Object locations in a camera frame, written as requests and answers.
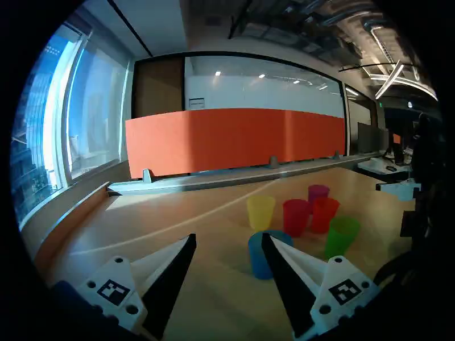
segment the orange cup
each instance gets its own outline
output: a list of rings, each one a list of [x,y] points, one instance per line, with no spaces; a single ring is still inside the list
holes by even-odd
[[[316,198],[313,205],[313,220],[311,231],[326,233],[329,231],[330,221],[338,210],[340,203],[332,198]]]

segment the table surface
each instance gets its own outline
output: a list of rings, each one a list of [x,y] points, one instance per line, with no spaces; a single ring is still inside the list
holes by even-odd
[[[246,200],[275,197],[271,229],[281,230],[282,203],[306,199],[308,186],[324,184],[341,205],[337,215],[359,220],[361,231],[346,258],[371,278],[390,259],[407,251],[400,238],[400,202],[378,192],[374,178],[342,168],[254,184],[190,192],[109,197],[67,240],[47,278],[49,284],[83,282],[111,257],[134,261],[195,232],[197,248],[169,319],[167,341],[291,340],[291,325],[273,280],[251,274]],[[305,231],[295,247],[323,259],[326,234]]]

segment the blue cup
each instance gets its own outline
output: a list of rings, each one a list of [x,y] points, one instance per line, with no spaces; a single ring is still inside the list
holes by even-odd
[[[267,230],[257,232],[250,237],[248,241],[248,249],[250,251],[251,270],[254,277],[260,280],[269,280],[273,278],[272,270],[268,267],[266,256],[262,251],[262,235],[264,233],[270,234],[272,237],[281,240],[290,246],[293,246],[292,238],[283,231]]]

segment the yellow cup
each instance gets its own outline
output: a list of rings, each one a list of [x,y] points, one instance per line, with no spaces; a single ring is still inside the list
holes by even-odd
[[[250,226],[255,232],[267,230],[275,208],[275,198],[269,196],[249,197],[246,206]]]

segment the red cup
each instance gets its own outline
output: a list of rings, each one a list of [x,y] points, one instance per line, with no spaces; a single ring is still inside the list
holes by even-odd
[[[311,185],[308,187],[308,202],[313,211],[313,206],[316,198],[327,198],[329,196],[330,188],[324,185]]]
[[[291,237],[299,237],[308,222],[310,205],[302,199],[291,199],[283,203],[283,230]]]
[[[332,198],[316,198],[313,203],[313,220],[311,231],[326,233],[329,231],[330,221],[338,210],[340,203]]]

